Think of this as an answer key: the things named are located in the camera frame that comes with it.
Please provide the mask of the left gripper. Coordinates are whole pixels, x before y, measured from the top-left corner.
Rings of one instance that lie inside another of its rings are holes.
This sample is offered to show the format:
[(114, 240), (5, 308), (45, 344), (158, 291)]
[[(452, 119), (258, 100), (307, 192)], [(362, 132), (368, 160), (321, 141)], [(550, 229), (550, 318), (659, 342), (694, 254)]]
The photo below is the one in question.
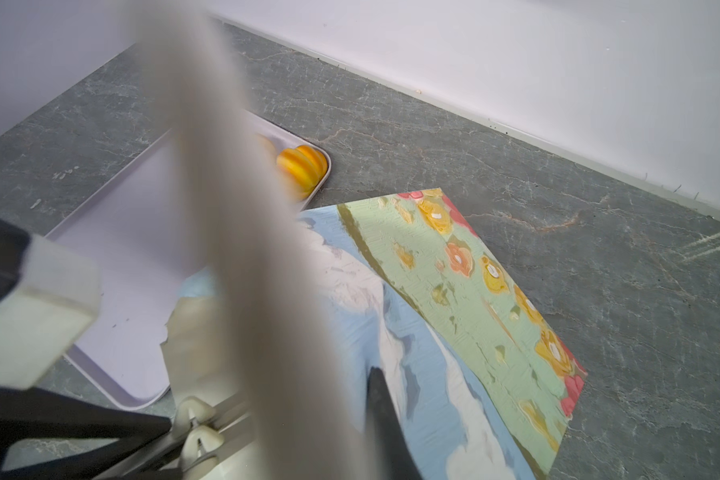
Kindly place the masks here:
[[(0, 219), (0, 300), (16, 286), (32, 233)], [(37, 387), (0, 387), (0, 479), (92, 479), (166, 434), (166, 417), (116, 411)], [(92, 451), (13, 470), (10, 448), (27, 439), (104, 439)]]

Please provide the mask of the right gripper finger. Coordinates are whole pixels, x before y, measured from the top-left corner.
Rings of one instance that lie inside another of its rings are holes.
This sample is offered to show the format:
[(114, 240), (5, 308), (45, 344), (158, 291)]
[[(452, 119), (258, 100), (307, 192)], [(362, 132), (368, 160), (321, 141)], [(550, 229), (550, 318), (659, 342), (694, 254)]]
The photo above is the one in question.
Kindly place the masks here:
[(373, 367), (367, 379), (365, 437), (379, 479), (422, 480), (408, 449), (384, 373)]

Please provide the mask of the floral paper bag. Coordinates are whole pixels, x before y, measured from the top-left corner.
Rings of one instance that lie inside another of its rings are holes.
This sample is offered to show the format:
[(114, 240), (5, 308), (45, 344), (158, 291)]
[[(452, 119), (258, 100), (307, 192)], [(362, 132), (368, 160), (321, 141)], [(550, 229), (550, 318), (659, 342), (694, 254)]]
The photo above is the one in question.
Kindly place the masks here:
[(245, 395), (222, 479), (379, 479), (380, 368), (422, 479), (545, 479), (585, 370), (440, 190), (302, 211), (201, 1), (133, 1), (147, 93), (171, 133), (195, 256), (163, 355), (174, 397)]

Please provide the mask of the white kitchen tongs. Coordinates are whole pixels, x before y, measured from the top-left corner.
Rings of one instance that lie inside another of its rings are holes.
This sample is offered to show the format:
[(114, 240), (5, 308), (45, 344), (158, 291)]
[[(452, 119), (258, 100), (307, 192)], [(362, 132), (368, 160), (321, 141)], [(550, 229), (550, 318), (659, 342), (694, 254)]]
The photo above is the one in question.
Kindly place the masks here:
[(246, 459), (255, 427), (241, 392), (215, 406), (196, 396), (182, 400), (168, 433), (97, 475), (99, 479), (222, 479), (232, 460)]

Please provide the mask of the yellow twisted bread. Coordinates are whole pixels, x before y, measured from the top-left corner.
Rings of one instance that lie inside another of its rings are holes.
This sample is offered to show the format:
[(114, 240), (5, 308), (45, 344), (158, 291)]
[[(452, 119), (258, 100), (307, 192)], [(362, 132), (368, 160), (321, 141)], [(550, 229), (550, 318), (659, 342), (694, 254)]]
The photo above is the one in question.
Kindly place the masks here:
[(329, 162), (315, 147), (299, 145), (286, 148), (276, 157), (281, 176), (297, 201), (306, 200), (328, 174)]

